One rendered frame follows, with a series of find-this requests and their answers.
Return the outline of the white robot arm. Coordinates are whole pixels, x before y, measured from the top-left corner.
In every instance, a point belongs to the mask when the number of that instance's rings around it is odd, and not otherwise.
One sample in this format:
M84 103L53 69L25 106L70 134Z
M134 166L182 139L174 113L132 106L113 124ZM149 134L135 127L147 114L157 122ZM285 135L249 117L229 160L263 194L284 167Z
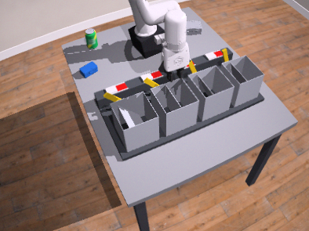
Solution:
M176 1L149 5L146 0L129 0L129 4L136 24L134 29L136 35L140 37L152 35L157 30L157 24L164 23L165 16L165 33L155 35L154 42L172 50L185 47L187 17Z

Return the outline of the green drink can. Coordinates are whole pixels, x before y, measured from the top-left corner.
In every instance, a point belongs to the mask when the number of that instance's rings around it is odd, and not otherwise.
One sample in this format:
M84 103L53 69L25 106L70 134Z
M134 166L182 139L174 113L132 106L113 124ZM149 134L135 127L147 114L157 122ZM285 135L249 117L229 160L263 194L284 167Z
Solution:
M95 49L98 46L96 32L93 28L89 28L85 31L85 39L89 49Z

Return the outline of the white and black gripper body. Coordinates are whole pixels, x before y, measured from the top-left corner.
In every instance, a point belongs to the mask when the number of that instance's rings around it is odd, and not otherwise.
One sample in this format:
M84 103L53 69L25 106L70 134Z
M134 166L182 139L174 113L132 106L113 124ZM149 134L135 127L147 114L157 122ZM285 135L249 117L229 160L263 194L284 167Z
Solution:
M167 49L164 46L162 48L162 61L164 61L164 68L168 72L187 66L190 62L188 44L186 43L185 47L180 50Z

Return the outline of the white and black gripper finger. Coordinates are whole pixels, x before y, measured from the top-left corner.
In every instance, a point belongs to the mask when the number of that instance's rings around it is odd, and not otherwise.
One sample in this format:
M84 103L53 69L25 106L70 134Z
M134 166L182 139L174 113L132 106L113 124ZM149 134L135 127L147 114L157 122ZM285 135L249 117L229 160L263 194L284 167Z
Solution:
M182 72L183 72L183 70L184 70L184 67L183 68L180 68L180 69L178 69L178 70L176 70L176 74L177 74L177 76L181 79L182 78Z
M167 74L167 79L170 80L170 82L173 82L173 75L172 75L172 71L166 71L164 68L164 61L162 61L162 64L160 65L160 67L158 68L158 70L160 72L165 72Z

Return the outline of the blue box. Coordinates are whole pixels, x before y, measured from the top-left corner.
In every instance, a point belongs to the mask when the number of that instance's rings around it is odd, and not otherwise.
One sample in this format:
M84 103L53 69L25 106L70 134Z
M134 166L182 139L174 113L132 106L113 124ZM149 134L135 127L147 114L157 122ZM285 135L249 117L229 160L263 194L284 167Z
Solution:
M81 67L79 70L84 78L87 78L98 71L97 65L93 61Z

